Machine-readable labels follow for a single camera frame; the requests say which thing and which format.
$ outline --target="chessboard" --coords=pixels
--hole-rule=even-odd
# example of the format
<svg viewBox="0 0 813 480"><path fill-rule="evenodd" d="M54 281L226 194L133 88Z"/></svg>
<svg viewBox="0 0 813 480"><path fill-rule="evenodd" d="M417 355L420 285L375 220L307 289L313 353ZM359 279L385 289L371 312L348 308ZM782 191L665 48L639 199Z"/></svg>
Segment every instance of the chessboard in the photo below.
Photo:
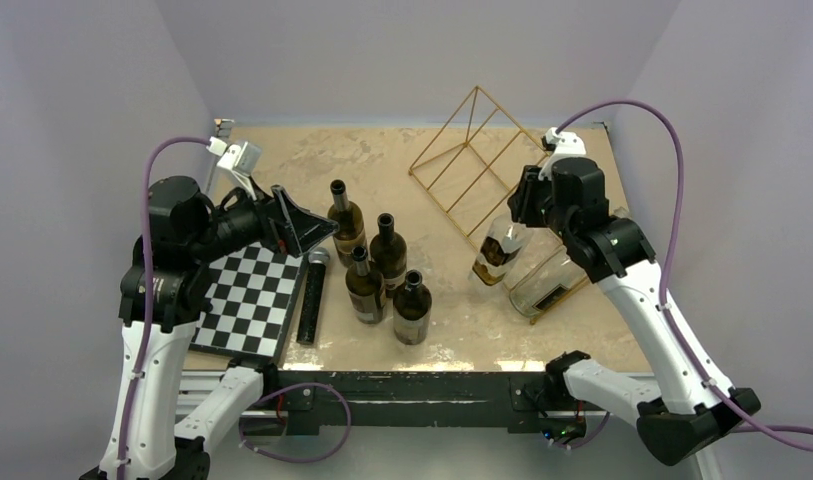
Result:
<svg viewBox="0 0 813 480"><path fill-rule="evenodd" d="M297 303L306 259L249 246L209 266L217 281L207 297L192 350L278 358Z"/></svg>

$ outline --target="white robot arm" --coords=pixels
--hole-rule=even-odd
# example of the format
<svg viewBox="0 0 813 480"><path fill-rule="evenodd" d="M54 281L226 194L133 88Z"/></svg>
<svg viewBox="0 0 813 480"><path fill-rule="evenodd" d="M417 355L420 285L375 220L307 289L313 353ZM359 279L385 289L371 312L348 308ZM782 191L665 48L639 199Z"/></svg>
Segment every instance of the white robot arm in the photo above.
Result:
<svg viewBox="0 0 813 480"><path fill-rule="evenodd" d="M727 392L746 412L760 404L751 389L735 388L700 345L679 308L667 294L659 304L661 269L652 247L630 219L609 215L603 172L584 158L582 140L570 133L545 135L555 152L543 166L525 167L508 201L512 219L532 228L550 228L568 255L582 267L624 317L653 369L650 386L599 365L583 352L565 354L547 365L547 382L556 400L584 400L635 425L648 450L674 465L732 431L739 418L708 386ZM704 380L669 326L701 359Z"/></svg>
<svg viewBox="0 0 813 480"><path fill-rule="evenodd" d="M124 359L114 429L100 464L81 480L206 478L212 449L268 393L267 367L241 359L174 427L185 354L201 312L209 308L209 264L256 242L300 256L338 230L336 222L297 206L281 186L268 194L256 185L251 173L261 150L255 145L227 146L215 138L197 143L220 156L218 168L239 186L218 206L189 177L159 180L145 192L154 264L152 324L145 328L148 281L139 238L120 283Z"/></svg>

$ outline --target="gold wire rack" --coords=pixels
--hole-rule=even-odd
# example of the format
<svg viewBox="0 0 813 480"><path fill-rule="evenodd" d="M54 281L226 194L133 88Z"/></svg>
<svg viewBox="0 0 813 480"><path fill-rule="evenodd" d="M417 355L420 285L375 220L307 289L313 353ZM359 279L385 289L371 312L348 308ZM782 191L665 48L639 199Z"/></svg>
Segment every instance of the gold wire rack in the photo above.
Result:
<svg viewBox="0 0 813 480"><path fill-rule="evenodd" d="M491 111L485 118L485 120L483 120L482 123L480 123L480 125L477 128L473 128L477 99L481 96L490 102L489 107L491 107ZM450 125L453 119L456 118L456 116L459 114L462 108L466 104L468 104L469 100L471 108L468 115L468 124L467 127L465 128L465 135L463 140L455 144L454 146L444 150L438 155L435 155L432 158L429 158L427 160L422 161L421 163L418 163L421 161L421 158L423 158L427 151L430 150L430 148L433 146L436 140L438 140L441 134L448 128L448 125ZM518 131L514 133L512 138L509 139L508 142L506 142L506 144L500 149L500 151L496 155L494 155L494 157L491 160L486 161L485 157L479 152L479 150L476 148L473 142L477 135L481 131L483 131L485 126L498 114L504 115L509 122L511 122L515 127L517 127ZM465 237L465 239L468 240L468 243L471 244L471 247L473 247L474 250L478 249L477 243L474 242L474 239L472 238L474 232L476 232L480 228L480 226L482 226L485 223L485 221L495 212L495 210L497 210L497 207L499 207L503 203L503 201L506 200L512 194L512 192L514 192L515 189L518 187L517 183L515 183L514 185L509 185L509 183L505 181L503 178L501 178L501 175L499 175L499 173L495 171L492 167L496 164L498 159L500 159L504 155L504 153L506 153L507 150L516 141L518 141L519 138L524 138L525 140L532 142L532 145L534 145L536 148L538 148L538 150L542 152L541 157L538 158L537 160L537 164L541 164L544 161L544 159L550 155L548 152L544 151L541 142L538 139L536 139L536 137L534 137L529 131L527 131L527 129L521 126L521 124L518 123L518 121L515 120L515 118L512 117L512 115L505 108L503 108L503 106L497 103L494 97L492 97L482 87L477 85L473 89L471 89L471 91L468 93L465 99L462 100L462 103L459 104L459 106L456 108L453 114L450 115L450 118L448 118L447 121L444 123L444 126L441 127L441 129L438 131L438 133L436 133L433 139L430 140L430 143L427 144L426 148L424 148L420 155L418 155L418 158L416 158L415 161L412 162L412 165L409 166L409 175L412 176L412 178L414 178L418 182L418 184L421 185L424 191L426 191L430 198L433 199L435 204L438 205L438 208L440 208L444 212L444 214L447 216L450 222L453 223L453 225L459 230L459 232ZM422 180L417 175L418 169L426 167L427 165L441 159L442 157L449 155L451 152L454 151L456 153L453 155L453 157L450 158L450 160L447 162L444 168L442 168L441 171L432 180L429 180L427 183L425 183L426 179ZM444 174L450 169L451 165L453 165L453 163L456 162L457 159L461 158L462 153L465 151L470 151L480 162L482 162L483 168L481 171L477 173L476 177L470 182L470 184L458 195L458 197L456 197L456 199L450 204L450 206L445 207L442 204L442 200L439 199L439 197L437 197L433 193L432 188L438 183L439 179L442 176L444 176ZM495 203L475 225L471 226L466 230L466 228L460 224L460 221L454 218L454 216L451 214L451 211L454 209L454 207L459 205L462 198L464 198L465 195L472 188L474 188L477 182L486 173L491 175L497 181L498 185L500 185L505 191L505 194L501 196L497 203Z"/></svg>

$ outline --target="gray wall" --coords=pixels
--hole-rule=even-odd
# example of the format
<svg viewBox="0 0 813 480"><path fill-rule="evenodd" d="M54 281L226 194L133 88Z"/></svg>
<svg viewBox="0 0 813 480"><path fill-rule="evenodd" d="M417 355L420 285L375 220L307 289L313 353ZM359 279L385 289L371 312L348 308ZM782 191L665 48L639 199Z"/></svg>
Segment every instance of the gray wall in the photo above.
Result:
<svg viewBox="0 0 813 480"><path fill-rule="evenodd" d="M476 83L528 122L624 96L679 0L157 3L219 116L403 124Z"/></svg>
<svg viewBox="0 0 813 480"><path fill-rule="evenodd" d="M813 1L680 3L632 89L686 153L673 289L706 348L756 389L766 422L813 425ZM613 129L634 215L664 256L673 149L653 117ZM813 478L813 455L721 442L724 478Z"/></svg>
<svg viewBox="0 0 813 480"><path fill-rule="evenodd" d="M142 166L210 128L152 0L0 1L0 478L99 461ZM156 175L205 158L178 147Z"/></svg>

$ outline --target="wine bottle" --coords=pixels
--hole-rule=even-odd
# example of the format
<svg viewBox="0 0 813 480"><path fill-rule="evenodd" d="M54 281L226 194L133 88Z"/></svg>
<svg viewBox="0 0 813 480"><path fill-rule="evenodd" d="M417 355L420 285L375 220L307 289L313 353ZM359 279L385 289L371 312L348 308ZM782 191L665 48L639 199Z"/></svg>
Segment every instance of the wine bottle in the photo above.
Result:
<svg viewBox="0 0 813 480"><path fill-rule="evenodd" d="M353 265L347 269L345 281L353 302L356 318L362 323L376 324L385 318L385 280L368 261L368 249L353 248Z"/></svg>
<svg viewBox="0 0 813 480"><path fill-rule="evenodd" d="M509 215L495 218L471 267L472 283L483 289L500 284L532 235L530 229L514 223Z"/></svg>
<svg viewBox="0 0 813 480"><path fill-rule="evenodd" d="M343 181L333 180L329 189L332 192L333 204L329 207L327 217L338 222L338 232L332 237L335 241L335 251L341 264L349 267L353 263L350 256L353 248L368 246L362 210L347 199L347 187Z"/></svg>
<svg viewBox="0 0 813 480"><path fill-rule="evenodd" d="M371 240L371 258L385 278L385 295L391 298L406 276L406 241L394 231L390 213L380 215L377 225L380 233Z"/></svg>
<svg viewBox="0 0 813 480"><path fill-rule="evenodd" d="M406 281L394 292L394 336L406 345L417 345L427 338L432 310L432 294L424 285L421 272L409 270Z"/></svg>

